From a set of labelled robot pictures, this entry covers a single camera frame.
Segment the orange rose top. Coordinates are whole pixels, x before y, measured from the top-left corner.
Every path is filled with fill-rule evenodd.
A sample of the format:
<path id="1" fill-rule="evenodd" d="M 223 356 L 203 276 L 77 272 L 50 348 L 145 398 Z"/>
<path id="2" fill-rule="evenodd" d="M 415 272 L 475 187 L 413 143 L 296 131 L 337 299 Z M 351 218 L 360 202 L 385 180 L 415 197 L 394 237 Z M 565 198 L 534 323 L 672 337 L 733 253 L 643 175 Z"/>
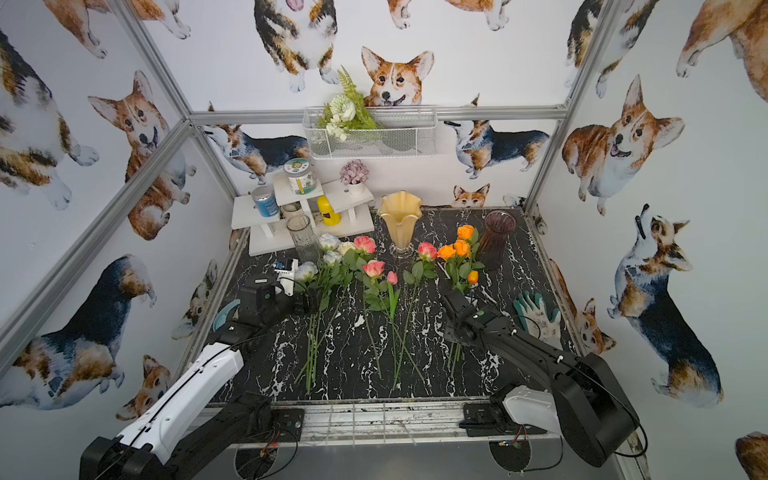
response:
<path id="1" fill-rule="evenodd" d="M 478 250 L 479 232 L 472 225 L 462 225 L 457 230 L 454 246 L 467 261 L 473 262 Z"/>

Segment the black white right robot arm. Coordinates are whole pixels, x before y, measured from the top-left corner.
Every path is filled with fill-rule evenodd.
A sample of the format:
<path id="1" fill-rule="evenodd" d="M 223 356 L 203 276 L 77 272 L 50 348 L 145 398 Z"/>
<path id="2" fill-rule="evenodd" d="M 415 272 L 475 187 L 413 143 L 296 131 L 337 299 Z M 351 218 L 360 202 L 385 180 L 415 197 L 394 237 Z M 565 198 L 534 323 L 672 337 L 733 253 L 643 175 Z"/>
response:
<path id="1" fill-rule="evenodd" d="M 609 365 L 580 357 L 527 333 L 511 317 L 459 291 L 442 295 L 459 343 L 490 351 L 514 365 L 523 384 L 501 396 L 504 417 L 559 435 L 583 461 L 600 467 L 642 429 L 639 416 Z"/>

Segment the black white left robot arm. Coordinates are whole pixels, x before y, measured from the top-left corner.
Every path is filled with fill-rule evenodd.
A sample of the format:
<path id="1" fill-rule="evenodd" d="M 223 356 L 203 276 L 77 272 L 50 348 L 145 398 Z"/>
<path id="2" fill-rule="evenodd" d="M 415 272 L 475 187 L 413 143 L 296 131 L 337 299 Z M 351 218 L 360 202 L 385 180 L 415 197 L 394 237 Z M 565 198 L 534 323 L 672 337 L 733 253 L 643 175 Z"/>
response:
<path id="1" fill-rule="evenodd" d="M 240 291 L 239 310 L 160 400 L 113 438 L 98 437 L 81 455 L 82 479 L 192 479 L 231 444 L 275 441 L 270 401 L 244 393 L 194 427 L 215 394 L 243 368 L 269 331 L 297 308 L 299 288 L 286 276 L 256 276 Z"/>

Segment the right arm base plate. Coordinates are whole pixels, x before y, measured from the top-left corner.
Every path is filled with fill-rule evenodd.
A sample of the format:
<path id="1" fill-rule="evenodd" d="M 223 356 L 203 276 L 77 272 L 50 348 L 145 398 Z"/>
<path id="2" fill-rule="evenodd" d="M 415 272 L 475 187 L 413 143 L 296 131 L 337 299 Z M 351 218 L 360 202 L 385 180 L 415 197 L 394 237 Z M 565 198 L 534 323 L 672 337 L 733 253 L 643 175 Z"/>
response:
<path id="1" fill-rule="evenodd" d="M 469 437 L 542 435 L 547 431 L 531 425 L 515 423 L 505 410 L 491 402 L 469 402 L 462 407 L 463 418 L 458 427 Z"/>

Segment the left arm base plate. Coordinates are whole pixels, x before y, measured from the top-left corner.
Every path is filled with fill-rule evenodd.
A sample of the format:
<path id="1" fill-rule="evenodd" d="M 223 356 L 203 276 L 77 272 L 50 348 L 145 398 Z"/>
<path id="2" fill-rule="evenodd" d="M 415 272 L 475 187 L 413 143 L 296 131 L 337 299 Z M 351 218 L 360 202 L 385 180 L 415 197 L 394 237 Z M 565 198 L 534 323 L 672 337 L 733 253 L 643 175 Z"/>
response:
<path id="1" fill-rule="evenodd" d="M 301 439 L 305 413 L 302 408 L 272 410 L 271 418 L 264 426 L 250 427 L 235 443 L 297 443 Z"/>

